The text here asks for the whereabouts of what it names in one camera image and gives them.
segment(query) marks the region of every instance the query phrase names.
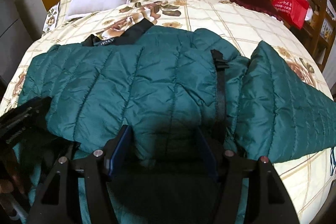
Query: silver bolt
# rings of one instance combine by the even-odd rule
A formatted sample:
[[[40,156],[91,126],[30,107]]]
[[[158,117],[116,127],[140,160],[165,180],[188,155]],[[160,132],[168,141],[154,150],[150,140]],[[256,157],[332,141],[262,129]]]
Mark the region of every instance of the silver bolt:
[[[96,156],[96,157],[100,157],[101,155],[103,155],[103,153],[104,152],[101,149],[97,149],[93,152],[94,156]]]
[[[261,162],[263,162],[265,164],[269,162],[269,159],[266,156],[261,156],[260,160],[261,160]]]
[[[225,150],[224,155],[227,157],[233,157],[235,153],[231,150]]]
[[[60,164],[63,164],[63,163],[66,163],[67,162],[67,157],[60,157],[59,159],[58,159],[58,162],[60,163]]]

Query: person's hand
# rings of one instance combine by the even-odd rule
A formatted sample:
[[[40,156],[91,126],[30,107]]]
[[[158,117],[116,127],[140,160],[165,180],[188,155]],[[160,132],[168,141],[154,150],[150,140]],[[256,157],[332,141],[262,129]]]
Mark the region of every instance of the person's hand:
[[[21,194],[25,193],[23,184],[18,173],[18,163],[14,151],[11,149],[1,158],[7,173],[12,178],[15,186],[19,189]],[[9,180],[0,180],[0,194],[11,193],[14,190],[13,184]]]

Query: bed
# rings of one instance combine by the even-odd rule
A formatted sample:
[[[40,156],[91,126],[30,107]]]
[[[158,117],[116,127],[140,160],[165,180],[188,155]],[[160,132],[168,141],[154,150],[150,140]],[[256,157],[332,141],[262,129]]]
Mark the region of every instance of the bed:
[[[194,31],[207,28],[250,57],[264,40],[279,53],[305,83],[328,97],[329,88],[313,59],[297,38],[277,19],[240,7],[229,0],[132,0],[113,10],[67,21],[71,0],[61,0],[48,11],[43,36],[26,51],[4,98],[0,115],[17,106],[25,75],[33,57],[55,44],[80,43],[90,34],[103,39],[119,36],[146,18],[156,25]],[[331,174],[331,150],[275,164],[301,223],[309,223],[324,203],[335,175]]]

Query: green jacket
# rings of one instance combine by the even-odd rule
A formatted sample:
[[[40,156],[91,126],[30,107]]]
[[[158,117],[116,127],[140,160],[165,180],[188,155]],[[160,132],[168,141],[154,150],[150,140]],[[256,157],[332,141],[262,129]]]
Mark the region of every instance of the green jacket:
[[[32,60],[19,104],[51,96],[48,130],[80,142],[77,157],[132,125],[140,161],[110,185],[121,224],[204,223],[217,188],[198,161],[193,129],[211,132],[216,118],[211,49],[229,64],[226,149],[274,163],[336,145],[332,100],[303,83],[267,43],[250,60],[206,29],[154,26],[131,46],[55,45]],[[82,215],[88,219],[85,205]]]

